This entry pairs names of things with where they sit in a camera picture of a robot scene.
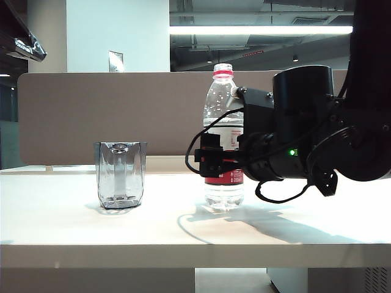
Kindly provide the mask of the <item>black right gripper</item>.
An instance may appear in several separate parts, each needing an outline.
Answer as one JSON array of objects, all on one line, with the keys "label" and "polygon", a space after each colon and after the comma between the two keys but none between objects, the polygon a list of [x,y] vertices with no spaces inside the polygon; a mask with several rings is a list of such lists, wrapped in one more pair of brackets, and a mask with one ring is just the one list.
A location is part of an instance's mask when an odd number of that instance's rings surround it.
[{"label": "black right gripper", "polygon": [[[242,168],[244,174],[254,181],[281,181],[285,178],[306,179],[305,160],[309,155],[308,138],[289,145],[281,142],[275,133],[255,132],[237,138],[244,160],[250,161],[279,148],[282,151],[260,159]],[[199,163],[199,174],[204,178],[217,178],[222,173],[223,147],[220,135],[204,133],[200,136],[200,147],[195,150],[195,162]]]}]

